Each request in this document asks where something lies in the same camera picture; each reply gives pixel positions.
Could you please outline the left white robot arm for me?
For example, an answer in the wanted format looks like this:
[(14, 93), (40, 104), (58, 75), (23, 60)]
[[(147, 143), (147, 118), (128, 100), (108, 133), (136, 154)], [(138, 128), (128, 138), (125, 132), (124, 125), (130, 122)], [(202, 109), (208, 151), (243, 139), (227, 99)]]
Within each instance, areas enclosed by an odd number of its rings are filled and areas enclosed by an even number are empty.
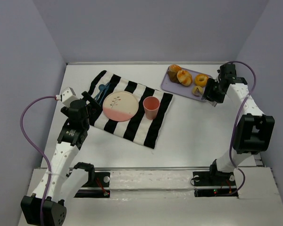
[(31, 195), (21, 200), (21, 209), (26, 222), (34, 226), (63, 225), (66, 203), (88, 181), (94, 181), (95, 169), (90, 163), (77, 163), (72, 172), (70, 164), (76, 157), (90, 128), (89, 119), (101, 109), (100, 105), (85, 91), (78, 98), (68, 87), (55, 96), (64, 105), (61, 112), (67, 117), (57, 138), (51, 160), (44, 159), (48, 165), (42, 180)]

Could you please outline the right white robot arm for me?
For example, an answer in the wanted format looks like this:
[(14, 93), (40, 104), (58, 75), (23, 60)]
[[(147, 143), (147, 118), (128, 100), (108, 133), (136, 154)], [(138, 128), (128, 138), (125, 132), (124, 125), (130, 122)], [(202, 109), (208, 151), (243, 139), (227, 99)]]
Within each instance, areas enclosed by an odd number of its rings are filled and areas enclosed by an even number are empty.
[(246, 79), (236, 72), (237, 61), (220, 66), (216, 79), (208, 79), (202, 99), (213, 105), (224, 102), (225, 97), (237, 107), (229, 150), (210, 165), (210, 178), (229, 178), (245, 159), (267, 150), (275, 125), (273, 116), (263, 113), (248, 88)]

